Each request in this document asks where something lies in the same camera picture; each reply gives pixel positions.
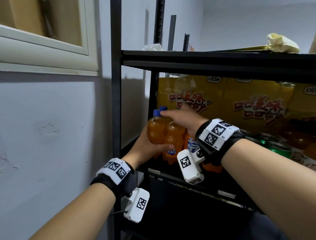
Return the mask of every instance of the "cable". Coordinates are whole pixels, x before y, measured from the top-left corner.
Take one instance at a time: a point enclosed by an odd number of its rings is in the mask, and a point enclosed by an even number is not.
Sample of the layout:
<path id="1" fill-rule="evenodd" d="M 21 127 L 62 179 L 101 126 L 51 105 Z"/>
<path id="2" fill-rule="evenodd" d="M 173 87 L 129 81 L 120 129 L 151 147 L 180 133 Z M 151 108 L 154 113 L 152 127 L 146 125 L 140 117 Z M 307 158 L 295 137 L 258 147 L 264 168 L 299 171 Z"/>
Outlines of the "cable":
<path id="1" fill-rule="evenodd" d="M 117 211 L 117 212 L 114 212 L 114 213 L 110 214 L 109 216 L 112 216 L 113 214 L 116 214 L 118 212 L 128 213 L 128 211 L 125 211 L 125 210 L 124 211 Z"/>

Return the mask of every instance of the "green can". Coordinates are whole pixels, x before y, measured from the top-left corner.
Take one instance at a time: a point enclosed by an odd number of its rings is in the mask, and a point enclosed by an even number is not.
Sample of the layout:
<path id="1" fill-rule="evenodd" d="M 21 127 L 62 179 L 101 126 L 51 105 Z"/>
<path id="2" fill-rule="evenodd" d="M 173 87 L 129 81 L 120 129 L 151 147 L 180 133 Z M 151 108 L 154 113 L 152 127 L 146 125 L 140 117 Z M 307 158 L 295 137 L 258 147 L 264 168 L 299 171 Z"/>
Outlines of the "green can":
<path id="1" fill-rule="evenodd" d="M 239 129 L 239 131 L 245 136 L 254 137 L 254 134 L 252 132 L 249 132 L 249 131 L 244 130 L 244 129 Z"/>
<path id="2" fill-rule="evenodd" d="M 267 134 L 267 133 L 259 133 L 257 135 L 257 139 L 259 140 L 259 142 L 261 143 L 262 146 L 265 146 L 265 142 L 267 141 L 271 141 L 271 142 L 278 142 L 279 140 L 271 135 L 271 134 Z"/>
<path id="3" fill-rule="evenodd" d="M 279 155 L 282 155 L 283 157 L 291 159 L 292 154 L 291 154 L 291 147 L 289 145 L 279 143 L 279 142 L 267 141 L 265 143 L 265 148 Z"/>
<path id="4" fill-rule="evenodd" d="M 260 142 L 259 142 L 259 140 L 255 139 L 255 138 L 253 138 L 253 137 L 245 136 L 245 139 L 247 139 L 247 140 L 249 140 L 249 141 L 252 141 L 252 142 L 254 142 L 254 143 L 256 143 L 256 144 L 261 145 Z"/>

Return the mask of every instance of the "hand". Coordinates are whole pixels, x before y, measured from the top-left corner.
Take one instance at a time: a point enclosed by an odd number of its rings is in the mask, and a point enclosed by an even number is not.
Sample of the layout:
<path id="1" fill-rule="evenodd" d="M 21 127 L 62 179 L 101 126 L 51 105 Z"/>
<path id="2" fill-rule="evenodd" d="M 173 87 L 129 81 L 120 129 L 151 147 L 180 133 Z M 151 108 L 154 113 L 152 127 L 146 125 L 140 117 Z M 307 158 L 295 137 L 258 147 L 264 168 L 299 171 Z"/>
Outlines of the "hand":
<path id="1" fill-rule="evenodd" d="M 188 134 L 195 137 L 199 127 L 208 121 L 207 118 L 199 115 L 194 109 L 183 103 L 180 110 L 166 110 L 160 112 L 162 116 L 171 117 L 177 124 L 188 129 Z"/>
<path id="2" fill-rule="evenodd" d="M 128 162 L 135 170 L 157 153 L 166 152 L 172 149 L 174 149 L 174 145 L 172 144 L 152 144 L 148 139 L 148 126 L 146 125 L 132 149 L 122 158 L 122 160 Z"/>

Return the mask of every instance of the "wrist-mounted device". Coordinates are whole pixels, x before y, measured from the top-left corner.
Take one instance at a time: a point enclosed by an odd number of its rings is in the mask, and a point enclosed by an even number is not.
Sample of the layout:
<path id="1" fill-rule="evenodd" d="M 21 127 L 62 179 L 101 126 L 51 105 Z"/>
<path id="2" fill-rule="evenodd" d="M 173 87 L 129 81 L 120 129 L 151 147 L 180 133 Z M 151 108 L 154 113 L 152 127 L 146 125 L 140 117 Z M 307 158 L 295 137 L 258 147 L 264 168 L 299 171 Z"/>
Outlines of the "wrist-mounted device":
<path id="1" fill-rule="evenodd" d="M 217 118 L 202 124 L 195 137 L 200 149 L 194 153 L 185 149 L 177 155 L 183 177 L 190 184 L 204 180 L 199 163 L 221 165 L 225 153 L 234 143 L 244 138 L 244 135 L 236 126 Z"/>
<path id="2" fill-rule="evenodd" d="M 94 183 L 106 185 L 114 193 L 116 199 L 120 200 L 122 196 L 127 196 L 129 201 L 124 217 L 135 223 L 141 221 L 149 200 L 149 192 L 137 188 L 134 169 L 129 163 L 119 158 L 111 159 L 97 172 L 90 185 Z"/>

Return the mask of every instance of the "white crumpled paper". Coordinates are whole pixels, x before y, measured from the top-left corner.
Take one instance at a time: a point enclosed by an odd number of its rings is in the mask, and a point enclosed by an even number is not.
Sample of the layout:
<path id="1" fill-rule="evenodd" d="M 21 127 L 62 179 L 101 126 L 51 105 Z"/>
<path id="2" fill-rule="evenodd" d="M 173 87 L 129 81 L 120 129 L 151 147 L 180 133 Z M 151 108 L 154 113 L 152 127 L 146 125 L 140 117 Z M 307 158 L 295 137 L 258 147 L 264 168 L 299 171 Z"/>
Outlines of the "white crumpled paper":
<path id="1" fill-rule="evenodd" d="M 145 45 L 142 50 L 143 51 L 164 51 L 164 49 L 161 48 L 160 43 Z"/>
<path id="2" fill-rule="evenodd" d="M 267 36 L 268 49 L 278 53 L 298 53 L 300 51 L 296 42 L 288 39 L 283 35 L 271 33 Z"/>

